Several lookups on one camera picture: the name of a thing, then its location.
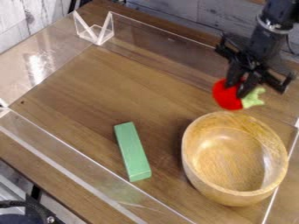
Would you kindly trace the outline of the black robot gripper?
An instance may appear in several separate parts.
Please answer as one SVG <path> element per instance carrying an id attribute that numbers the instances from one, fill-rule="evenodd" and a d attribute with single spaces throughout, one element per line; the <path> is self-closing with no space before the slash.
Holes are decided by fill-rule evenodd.
<path id="1" fill-rule="evenodd" d="M 238 98 L 243 99 L 258 85 L 267 84 L 279 94 L 283 94 L 295 80 L 295 72 L 286 65 L 279 54 L 271 59 L 258 59 L 247 51 L 247 38 L 223 36 L 215 47 L 215 52 L 228 60 L 226 87 L 238 88 Z"/>

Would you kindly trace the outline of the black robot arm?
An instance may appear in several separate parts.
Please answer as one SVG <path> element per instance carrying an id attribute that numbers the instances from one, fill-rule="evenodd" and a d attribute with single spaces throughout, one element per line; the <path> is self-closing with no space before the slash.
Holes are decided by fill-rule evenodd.
<path id="1" fill-rule="evenodd" d="M 224 87 L 238 85 L 238 98 L 244 98 L 259 84 L 267 84 L 282 94 L 295 80 L 297 72 L 281 58 L 295 24 L 299 24 L 299 0 L 267 0 L 251 36 L 222 35 L 215 52 L 228 60 Z"/>

